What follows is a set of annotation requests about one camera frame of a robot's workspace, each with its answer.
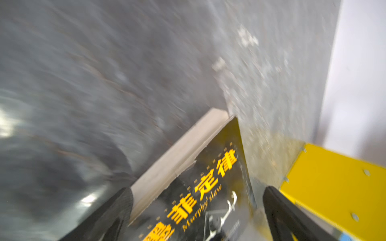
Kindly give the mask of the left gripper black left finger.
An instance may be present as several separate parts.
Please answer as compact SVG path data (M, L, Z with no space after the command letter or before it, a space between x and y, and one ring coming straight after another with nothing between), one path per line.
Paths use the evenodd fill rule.
M62 241L123 241L133 208L131 188L122 188Z

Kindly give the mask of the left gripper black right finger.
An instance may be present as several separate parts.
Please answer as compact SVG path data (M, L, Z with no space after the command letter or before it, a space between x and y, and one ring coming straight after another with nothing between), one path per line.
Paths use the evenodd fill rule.
M263 205L274 241L336 240L273 186L265 188Z

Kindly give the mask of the black book gold characters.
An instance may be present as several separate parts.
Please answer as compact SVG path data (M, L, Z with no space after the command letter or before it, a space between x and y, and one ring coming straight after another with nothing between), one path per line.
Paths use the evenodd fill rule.
M127 241L241 241L254 197L238 119L212 108L132 185Z

